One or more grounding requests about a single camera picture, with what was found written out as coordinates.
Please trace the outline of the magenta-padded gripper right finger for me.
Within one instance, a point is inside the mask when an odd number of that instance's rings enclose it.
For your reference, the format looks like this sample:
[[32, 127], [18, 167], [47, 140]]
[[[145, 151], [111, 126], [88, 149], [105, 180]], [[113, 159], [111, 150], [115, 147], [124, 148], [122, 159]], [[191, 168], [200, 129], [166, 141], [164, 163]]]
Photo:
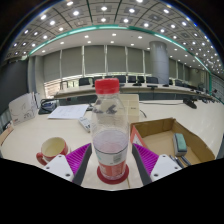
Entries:
[[135, 158], [143, 185], [148, 185], [174, 172], [181, 167], [168, 155], [157, 155], [151, 150], [133, 143], [132, 154]]

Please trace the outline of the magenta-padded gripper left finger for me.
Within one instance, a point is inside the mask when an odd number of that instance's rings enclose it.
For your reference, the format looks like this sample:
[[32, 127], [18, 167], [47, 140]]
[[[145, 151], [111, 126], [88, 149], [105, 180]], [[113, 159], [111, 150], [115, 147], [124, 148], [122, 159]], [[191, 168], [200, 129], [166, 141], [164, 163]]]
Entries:
[[81, 185], [91, 154], [92, 146], [88, 143], [66, 156], [57, 155], [44, 167], [44, 170], [76, 185]]

